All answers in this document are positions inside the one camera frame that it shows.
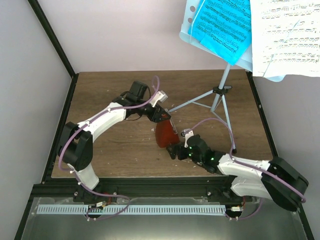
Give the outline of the red-brown metronome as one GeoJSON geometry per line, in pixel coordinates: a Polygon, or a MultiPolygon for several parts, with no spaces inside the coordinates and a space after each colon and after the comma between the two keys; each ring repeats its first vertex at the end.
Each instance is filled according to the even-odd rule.
{"type": "Polygon", "coordinates": [[[180,142],[177,129],[172,119],[167,119],[156,124],[155,140],[160,148],[166,148],[169,145],[180,142]]]}

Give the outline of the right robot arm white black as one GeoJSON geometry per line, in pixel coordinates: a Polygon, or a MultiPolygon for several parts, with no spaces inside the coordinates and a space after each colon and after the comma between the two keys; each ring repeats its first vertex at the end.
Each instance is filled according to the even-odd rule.
{"type": "Polygon", "coordinates": [[[295,212],[306,202],[309,182],[281,157],[272,160],[251,160],[212,150],[197,134],[184,142],[167,146],[172,159],[190,159],[211,174],[233,176],[222,188],[229,202],[238,197],[252,196],[272,200],[279,207],[295,212]]]}

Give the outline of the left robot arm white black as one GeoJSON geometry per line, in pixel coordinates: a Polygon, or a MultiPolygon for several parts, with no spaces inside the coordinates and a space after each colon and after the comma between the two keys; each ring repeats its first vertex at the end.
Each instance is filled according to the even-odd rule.
{"type": "Polygon", "coordinates": [[[147,84],[134,81],[128,91],[114,98],[94,116],[64,125],[57,147],[58,165],[67,164],[68,170],[86,188],[84,195],[89,201],[97,202],[102,196],[102,189],[97,186],[99,178],[91,164],[95,140],[112,126],[134,114],[146,116],[154,123],[171,118],[169,112],[160,105],[167,99],[167,94],[155,86],[154,93],[150,93],[145,100],[145,93],[149,91],[147,84]]]}

